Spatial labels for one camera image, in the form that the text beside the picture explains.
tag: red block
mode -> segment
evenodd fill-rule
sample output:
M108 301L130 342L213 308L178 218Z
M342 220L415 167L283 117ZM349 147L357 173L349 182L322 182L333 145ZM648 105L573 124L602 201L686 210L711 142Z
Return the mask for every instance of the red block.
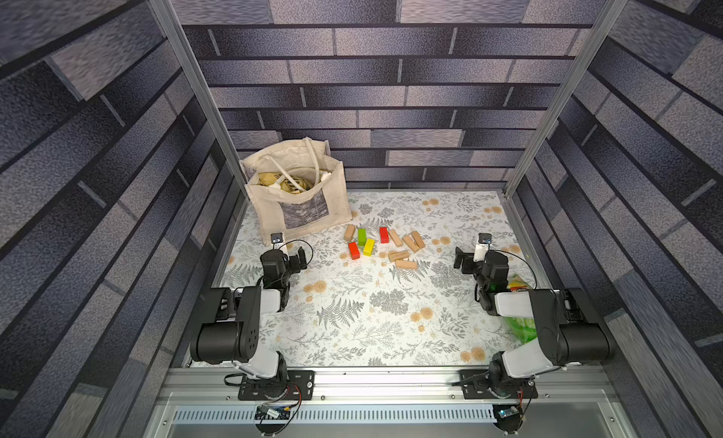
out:
M359 248L357 246L357 242L351 242L349 244L349 254L351 255L352 259L359 259L361 257L359 255Z

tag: natural wooden block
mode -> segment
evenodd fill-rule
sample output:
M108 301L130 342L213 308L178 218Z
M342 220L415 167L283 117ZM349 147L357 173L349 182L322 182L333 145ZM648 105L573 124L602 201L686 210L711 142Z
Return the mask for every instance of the natural wooden block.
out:
M389 236L392 237L392 241L397 247L402 246L402 239L399 238L399 234L395 230L390 229Z
M354 240L354 232L357 230L357 227L354 225L347 225L346 226L346 233L344 233L344 240L347 242L351 242Z
M410 269L416 270L416 262L414 261L403 261L402 259L394 261L394 264L398 269Z
M394 262L397 259L406 259L409 257L409 252L406 250L403 252L389 253L389 262Z
M414 239L414 243L419 246L421 249L425 247L424 241L421 240L421 235L419 235L418 232L412 231L411 232L411 238Z
M405 235L402 240L405 244L411 249L411 251L417 253L419 251L419 246L417 246L414 241L411 239L411 235Z

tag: aluminum frame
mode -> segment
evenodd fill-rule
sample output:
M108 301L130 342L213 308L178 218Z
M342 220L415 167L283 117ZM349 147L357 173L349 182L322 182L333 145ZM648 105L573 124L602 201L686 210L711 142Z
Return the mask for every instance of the aluminum frame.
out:
M314 399L304 405L474 405L516 404L510 400L465 400L461 388L449 386L459 379L460 369L486 370L486 366L439 367L299 367L316 372ZM238 388L221 380L235 373L231 368L171 369L160 389L149 421L148 438L167 436L179 406L254 405L236 399ZM533 403L597 403L611 423L629 425L619 399L599 365L574 366L540 375L536 379L538 399ZM615 438L634 434L614 433Z
M505 185L505 197L512 198L515 190L517 190L517 186L520 185L520 181L525 176L527 168L529 168L534 161L542 143L555 128L557 118L560 116L560 113L562 113L567 101L570 100L570 97L573 95L573 91L583 78L583 74L587 72L587 68L590 66L590 63L592 63L592 59L605 41L607 34L610 33L612 25L618 19L622 8L627 2L628 0L607 0L603 5L583 48L580 50L578 56L575 57L570 70L565 74L565 79L560 85L560 88L555 92L552 103L545 111L532 137L530 137L529 144L517 162L510 180Z
M215 100L211 94L211 90L208 88L208 83L201 72L201 67L196 60L196 56L193 54L191 45L186 38L186 33L183 31L181 21L176 16L176 11L171 5L171 0L148 0L153 12L158 17L163 32L168 38L168 42L171 44L171 48L174 50L178 62L183 68L183 72L186 74L191 88L193 89L198 103L201 105L203 113L208 119L208 125L211 126L211 130L221 145L221 149L229 162L233 177L241 186L241 194L244 198L247 198L246 191L244 190L244 184L247 182L246 176L244 176L239 165L239 154L233 147L233 143L230 139L229 130L223 123L221 112L218 110Z

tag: yellow block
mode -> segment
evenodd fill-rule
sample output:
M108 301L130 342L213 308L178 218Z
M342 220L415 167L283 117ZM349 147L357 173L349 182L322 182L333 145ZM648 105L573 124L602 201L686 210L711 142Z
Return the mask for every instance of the yellow block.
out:
M371 238L367 238L366 244L364 244L364 255L371 256L373 249L374 249L374 240Z

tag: mounting plate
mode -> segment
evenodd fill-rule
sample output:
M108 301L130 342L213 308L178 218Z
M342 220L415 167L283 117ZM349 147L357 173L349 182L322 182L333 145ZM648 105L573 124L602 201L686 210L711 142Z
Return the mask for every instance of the mounting plate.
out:
M239 400L263 400L266 402L269 397L267 391L263 389L264 380L252 380L244 377L241 379L241 388L239 388ZM295 384L302 390L302 400L311 400L314 395L314 371L288 371L287 383ZM290 389L283 399L280 400L298 400L298 394L295 389Z
M480 371L479 369L463 369L459 371L459 379L464 380L469 377L473 377L477 374L483 374L484 371ZM497 397L496 395L492 394L488 388L487 385L484 383L484 380L475 380L474 382L469 382L466 385L462 385L462 393L464 394L464 398L467 400L470 399L500 399L505 400ZM525 399L537 399L537 387L535 385L528 385L527 383L522 384L522 394ZM512 395L509 397L510 399L514 400L517 398L516 392L513 392Z

